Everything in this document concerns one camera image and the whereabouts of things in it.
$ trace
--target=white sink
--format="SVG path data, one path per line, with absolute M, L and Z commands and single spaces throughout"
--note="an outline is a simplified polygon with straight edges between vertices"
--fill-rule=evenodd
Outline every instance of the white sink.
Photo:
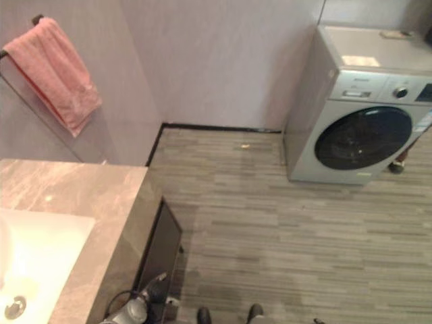
M 46 324 L 95 220 L 0 209 L 0 324 Z M 5 317 L 14 297 L 26 299 L 17 319 Z

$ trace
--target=washing machine door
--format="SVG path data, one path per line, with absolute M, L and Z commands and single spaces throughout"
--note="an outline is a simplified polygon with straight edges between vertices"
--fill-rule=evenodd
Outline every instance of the washing machine door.
M 332 169 L 360 169 L 398 151 L 410 138 L 412 122 L 405 111 L 388 106 L 362 109 L 331 124 L 318 137 L 315 155 Z

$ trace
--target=towel rack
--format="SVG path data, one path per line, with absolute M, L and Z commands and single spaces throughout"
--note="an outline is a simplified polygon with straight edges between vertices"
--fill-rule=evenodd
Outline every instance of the towel rack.
M 41 18 L 43 18 L 43 15 L 37 15 L 36 17 L 34 17 L 32 19 L 33 26 L 36 26 L 39 23 L 39 20 L 41 20 Z M 0 59 L 3 59 L 6 55 L 7 55 L 7 51 L 2 49 L 0 51 Z

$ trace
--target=marble countertop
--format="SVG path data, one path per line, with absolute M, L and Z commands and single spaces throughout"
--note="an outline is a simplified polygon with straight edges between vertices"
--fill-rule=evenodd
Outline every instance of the marble countertop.
M 0 161 L 0 205 L 88 216 L 96 223 L 50 324 L 98 323 L 114 292 L 130 289 L 161 194 L 145 167 Z

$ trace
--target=black baseboard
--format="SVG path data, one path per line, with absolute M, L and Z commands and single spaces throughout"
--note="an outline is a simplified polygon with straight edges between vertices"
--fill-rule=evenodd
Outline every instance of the black baseboard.
M 153 156 L 155 155 L 157 145 L 161 139 L 164 128 L 179 128 L 183 130 L 217 130 L 222 132 L 252 132 L 252 133 L 266 133 L 266 134 L 280 134 L 280 130 L 269 130 L 267 128 L 248 128 L 248 127 L 226 127 L 226 126 L 210 126 L 210 125 L 195 125 L 195 124 L 176 124 L 176 123 L 162 123 L 157 133 L 155 142 L 148 156 L 146 167 L 149 167 Z

